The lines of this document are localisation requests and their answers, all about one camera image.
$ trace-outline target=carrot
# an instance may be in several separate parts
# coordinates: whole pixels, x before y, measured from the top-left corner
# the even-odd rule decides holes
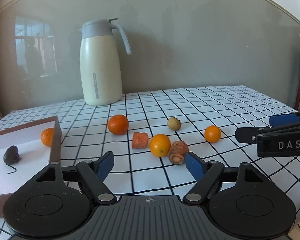
[[[135,132],[132,137],[132,149],[145,149],[148,147],[148,134],[146,132]]]
[[[184,141],[175,141],[171,145],[168,153],[169,161],[171,161],[173,164],[184,163],[188,151],[188,145]]]

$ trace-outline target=blue pad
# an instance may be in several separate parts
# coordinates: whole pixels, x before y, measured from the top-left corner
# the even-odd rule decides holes
[[[280,125],[287,125],[300,122],[300,117],[296,114],[279,114],[273,115],[269,118],[269,124],[272,127],[280,126]]]
[[[100,179],[102,182],[106,179],[114,166],[114,154],[111,153],[107,156],[106,155],[98,160],[100,161],[100,163],[98,165],[98,170],[96,173],[98,179]]]
[[[196,182],[198,182],[204,176],[201,162],[188,153],[186,155],[185,163],[188,171],[194,177]]]

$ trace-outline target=jug handle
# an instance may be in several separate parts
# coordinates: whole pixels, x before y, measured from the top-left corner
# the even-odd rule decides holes
[[[130,55],[131,54],[130,44],[129,44],[127,35],[124,32],[124,29],[122,28],[122,26],[117,24],[117,23],[111,23],[110,27],[111,27],[111,29],[117,29],[120,32],[120,35],[121,35],[122,40],[123,40],[123,44],[126,48],[126,52],[127,52],[128,55]]]

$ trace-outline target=tangerine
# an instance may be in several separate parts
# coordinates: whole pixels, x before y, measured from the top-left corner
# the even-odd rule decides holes
[[[169,153],[171,141],[165,134],[157,134],[151,139],[149,148],[154,156],[164,157]]]
[[[108,121],[108,129],[115,135],[123,135],[129,128],[127,117],[122,114],[117,114],[111,117]]]
[[[51,147],[54,128],[48,128],[41,132],[41,141],[45,146]]]
[[[204,131],[204,137],[208,142],[215,143],[221,138],[221,130],[216,125],[211,125]]]

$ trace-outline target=white tablecloth with black grid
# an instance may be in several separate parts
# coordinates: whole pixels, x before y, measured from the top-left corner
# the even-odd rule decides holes
[[[267,126],[269,116],[295,110],[277,100],[245,86],[218,86],[146,91],[123,95],[108,106],[89,106],[83,99],[21,111],[13,111],[0,120],[0,130],[57,115],[62,129],[61,163],[76,165],[86,159],[97,160],[103,153],[115,155],[114,168],[104,183],[117,196],[183,195],[195,181],[185,165],[173,165],[167,157],[157,158],[149,149],[132,149],[134,132],[149,137],[163,133],[185,141],[189,150],[203,160],[216,160],[238,167],[249,162],[261,170],[284,191],[297,208],[300,220],[300,157],[258,158],[256,145],[238,143],[237,127]],[[116,136],[107,130],[109,117],[123,114],[129,120],[126,135]],[[175,116],[182,122],[179,131],[167,127]],[[222,138],[211,144],[204,137],[210,125],[222,130]],[[78,188],[77,183],[68,186]],[[224,183],[222,189],[234,183]],[[0,219],[0,240],[9,238],[9,230]]]

